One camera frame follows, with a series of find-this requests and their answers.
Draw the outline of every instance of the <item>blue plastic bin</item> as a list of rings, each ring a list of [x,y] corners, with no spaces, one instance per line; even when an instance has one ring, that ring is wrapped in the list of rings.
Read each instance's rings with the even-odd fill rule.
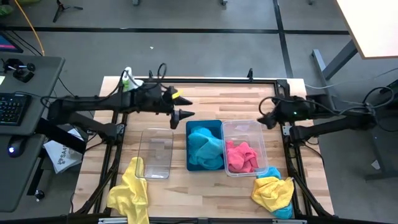
[[[222,134],[221,134],[221,125],[223,123],[220,120],[204,120],[204,121],[188,121],[186,125],[186,136],[185,136],[185,141],[186,141],[186,146],[187,146],[187,170],[189,171],[201,171],[201,170],[206,170],[206,171],[213,171],[213,170],[208,170],[202,167],[201,165],[193,165],[189,163],[189,146],[188,146],[188,136],[191,134],[191,130],[194,127],[197,126],[202,126],[204,128],[207,128],[211,131],[212,135],[218,139],[222,139]]]

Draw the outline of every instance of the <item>orange cable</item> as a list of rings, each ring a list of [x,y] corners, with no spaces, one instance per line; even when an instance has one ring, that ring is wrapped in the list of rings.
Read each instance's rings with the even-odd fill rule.
[[[26,16],[24,10],[23,10],[22,7],[19,5],[18,1],[17,1],[17,0],[14,0],[14,1],[15,1],[15,3],[17,4],[19,10],[21,10],[21,13],[24,15],[24,17],[25,17],[27,23],[30,25],[30,28],[32,29],[33,33],[35,34],[36,39],[37,39],[37,41],[39,42],[40,48],[41,48],[41,50],[42,50],[42,54],[43,54],[43,56],[44,56],[43,45],[42,45],[42,43],[41,43],[41,41],[40,41],[39,36],[38,36],[37,33],[36,33],[36,30],[33,28],[32,24],[30,23],[29,18]]]

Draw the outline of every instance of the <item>microfiber cloth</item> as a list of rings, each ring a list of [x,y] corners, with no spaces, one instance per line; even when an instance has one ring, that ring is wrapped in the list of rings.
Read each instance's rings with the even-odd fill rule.
[[[293,180],[263,177],[254,181],[251,198],[268,211],[273,212],[289,205],[294,190]]]
[[[239,173],[254,172],[258,168],[257,153],[250,148],[247,142],[235,146],[232,141],[226,141],[226,156],[228,170]]]
[[[276,167],[270,166],[268,167],[268,171],[265,174],[260,174],[257,176],[257,178],[263,178],[263,177],[276,177],[279,180],[282,179],[282,176],[280,176],[280,172]]]
[[[147,182],[136,177],[136,169],[144,174],[144,161],[133,157],[122,176],[121,185],[113,187],[108,194],[106,206],[116,209],[121,215],[127,216],[128,224],[149,224],[147,212]]]
[[[208,170],[217,170],[224,165],[222,140],[214,137],[207,128],[192,128],[188,136],[189,163],[201,165]]]
[[[257,178],[263,178],[263,177],[276,177],[279,180],[282,179],[279,170],[274,166],[268,167],[268,171],[265,174],[261,174],[261,175],[257,176]],[[281,218],[281,219],[292,218],[292,216],[293,216],[292,203],[290,202],[288,206],[273,211],[272,214],[275,215],[275,217]]]

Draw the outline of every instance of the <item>monitor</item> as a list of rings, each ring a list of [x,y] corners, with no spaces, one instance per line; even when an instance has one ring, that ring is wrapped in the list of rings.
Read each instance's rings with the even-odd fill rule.
[[[0,52],[22,53],[23,50],[3,32],[0,32]]]

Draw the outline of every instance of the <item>floor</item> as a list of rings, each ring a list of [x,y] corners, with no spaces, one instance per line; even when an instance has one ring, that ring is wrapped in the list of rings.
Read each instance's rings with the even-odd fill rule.
[[[281,24],[276,23],[273,0],[229,0],[226,7],[220,6],[217,0],[142,0],[139,7],[133,7],[131,1],[66,2],[84,7],[84,10],[65,12],[55,24],[52,23],[55,1],[53,4],[42,1],[25,10],[37,27],[104,27],[110,31],[117,27],[262,29],[264,32],[281,29]],[[316,0],[312,6],[306,0],[278,2],[285,30],[346,30],[334,0]],[[0,19],[0,23],[26,26],[17,11]],[[18,34],[38,47],[33,33]],[[181,34],[118,29],[107,33],[39,32],[39,35],[46,55],[66,58],[61,79],[76,95],[98,94],[103,76],[119,75],[126,66],[131,66],[135,75],[147,75],[149,69],[156,70],[162,62],[167,63],[169,76],[243,77],[253,68],[255,77],[286,78],[290,75],[282,55],[282,50],[286,49],[291,75],[303,78],[306,84],[320,86],[310,52],[320,49],[328,63],[350,38],[349,35],[286,34],[284,46],[280,44],[278,32]],[[331,83],[368,78],[336,87],[343,99],[360,101],[370,89],[397,79],[397,72],[370,79],[397,65],[397,59],[362,60],[356,55]],[[55,91],[58,95],[67,94],[59,83]],[[371,140],[368,132],[359,131],[341,131],[320,137],[333,207],[336,215],[342,218],[398,223],[398,213],[394,209],[398,207],[398,179],[364,181],[366,174],[377,172],[371,167],[375,159]],[[16,212],[0,213],[0,220],[67,213],[78,174],[55,175],[48,171],[45,175],[40,183],[46,192],[45,200],[36,204],[33,197],[24,197]]]

